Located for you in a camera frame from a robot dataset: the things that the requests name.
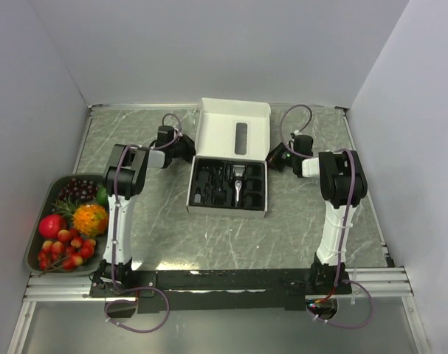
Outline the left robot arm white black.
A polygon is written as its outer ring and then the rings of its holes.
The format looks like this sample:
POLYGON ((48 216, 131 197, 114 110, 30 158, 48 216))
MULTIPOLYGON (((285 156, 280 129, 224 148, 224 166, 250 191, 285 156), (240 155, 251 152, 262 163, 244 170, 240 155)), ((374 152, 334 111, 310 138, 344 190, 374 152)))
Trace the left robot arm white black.
POLYGON ((191 162, 193 140, 180 128, 160 125, 148 146, 116 144, 103 172, 108 196, 107 243, 94 280, 107 282, 116 296, 129 294, 134 285, 131 264, 131 227, 134 207, 145 186, 149 168, 165 169, 174 159, 191 162))

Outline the white cardboard clipper box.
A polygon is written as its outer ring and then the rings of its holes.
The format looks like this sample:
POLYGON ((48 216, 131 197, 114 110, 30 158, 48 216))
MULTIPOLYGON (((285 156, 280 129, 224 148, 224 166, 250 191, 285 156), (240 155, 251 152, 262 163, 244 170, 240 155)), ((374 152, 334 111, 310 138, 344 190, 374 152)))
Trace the white cardboard clipper box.
POLYGON ((270 114, 268 103, 201 99, 187 191, 189 213, 265 216, 270 114))

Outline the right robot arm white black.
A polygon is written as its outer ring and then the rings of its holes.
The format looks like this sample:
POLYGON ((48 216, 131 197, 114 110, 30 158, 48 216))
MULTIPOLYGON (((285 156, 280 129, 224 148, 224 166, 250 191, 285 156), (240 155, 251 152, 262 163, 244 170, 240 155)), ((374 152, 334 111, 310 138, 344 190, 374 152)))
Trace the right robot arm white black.
POLYGON ((280 143, 266 157, 268 167, 282 171, 290 167, 299 178, 318 178, 325 202, 323 235, 311 265, 311 288, 326 294, 342 282, 346 242, 352 218, 368 194, 368 182, 355 150, 323 151, 313 154, 314 140, 294 135, 290 143, 280 143))

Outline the silver black hair clipper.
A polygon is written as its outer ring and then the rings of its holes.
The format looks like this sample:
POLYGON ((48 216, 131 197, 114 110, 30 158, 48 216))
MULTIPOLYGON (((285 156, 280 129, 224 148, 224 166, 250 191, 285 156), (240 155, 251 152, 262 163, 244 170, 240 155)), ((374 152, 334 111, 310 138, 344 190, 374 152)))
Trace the silver black hair clipper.
POLYGON ((234 164, 232 166, 232 180, 233 180, 234 199, 236 207, 239 207, 243 201, 245 174, 246 174, 245 165, 234 164))

